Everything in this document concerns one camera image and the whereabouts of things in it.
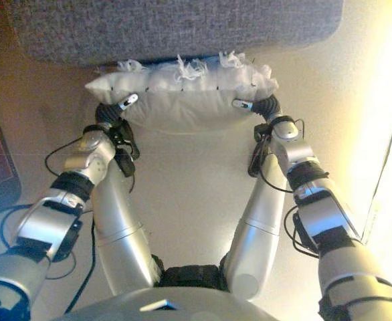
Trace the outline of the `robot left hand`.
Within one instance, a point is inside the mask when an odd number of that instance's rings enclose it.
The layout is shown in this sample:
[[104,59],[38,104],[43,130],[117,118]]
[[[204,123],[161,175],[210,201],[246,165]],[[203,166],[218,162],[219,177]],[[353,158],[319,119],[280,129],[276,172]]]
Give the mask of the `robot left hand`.
[[98,124],[114,124],[121,118],[123,112],[138,101],[138,94],[131,94],[114,104],[99,104],[95,111]]

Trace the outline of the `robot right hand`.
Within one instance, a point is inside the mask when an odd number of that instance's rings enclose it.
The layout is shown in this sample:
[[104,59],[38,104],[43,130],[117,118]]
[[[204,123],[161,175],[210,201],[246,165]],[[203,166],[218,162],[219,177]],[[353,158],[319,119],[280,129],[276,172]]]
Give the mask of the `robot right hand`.
[[273,94],[269,98],[254,102],[235,99],[231,104],[233,107],[240,110],[260,115],[266,122],[268,122],[274,115],[282,113],[280,103]]

